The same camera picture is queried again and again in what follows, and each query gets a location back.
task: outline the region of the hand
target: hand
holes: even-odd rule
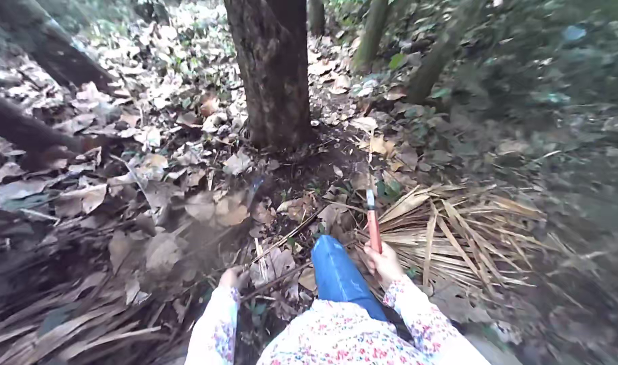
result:
[[[369,241],[365,242],[363,251],[367,256],[363,259],[367,269],[379,281],[384,290],[405,275],[399,260],[396,258],[396,252],[385,242],[381,242],[382,253],[376,252]]]
[[[221,280],[219,280],[219,286],[240,290],[248,283],[249,278],[248,269],[244,266],[235,266],[223,273]]]

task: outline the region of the blue jeans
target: blue jeans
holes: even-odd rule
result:
[[[320,299],[356,303],[373,319],[387,321],[381,303],[337,239],[320,236],[311,253]]]

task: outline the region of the orange knife handle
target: orange knife handle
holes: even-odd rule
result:
[[[367,227],[370,232],[370,245],[376,252],[381,253],[381,233],[376,211],[367,211]]]

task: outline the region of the shirt sleeve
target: shirt sleeve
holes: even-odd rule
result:
[[[239,291],[217,287],[191,331],[185,365],[232,364]]]
[[[432,364],[489,365],[408,276],[390,285],[386,290],[384,304],[401,315],[413,336],[415,348]]]

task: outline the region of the tree trunk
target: tree trunk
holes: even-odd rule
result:
[[[324,34],[324,4],[322,0],[309,0],[309,29],[316,37]]]
[[[100,90],[109,89],[108,72],[77,49],[36,0],[0,0],[0,26],[59,84],[93,81]]]
[[[372,0],[365,21],[365,33],[353,59],[355,71],[367,71],[379,50],[381,36],[386,27],[388,0]]]
[[[305,0],[225,0],[258,147],[295,147],[309,119]]]
[[[0,97],[0,137],[25,151],[44,151],[55,145],[66,146],[75,153],[82,152],[78,138],[63,135],[42,121],[24,115],[14,104]]]
[[[408,89],[410,103],[424,103],[424,100],[431,94],[433,85],[459,47],[467,28],[475,23],[484,4],[482,0],[466,0],[455,10],[451,20],[437,37],[424,63],[410,78]]]
[[[90,20],[77,1],[36,0],[38,4],[70,34],[77,34],[90,25]]]

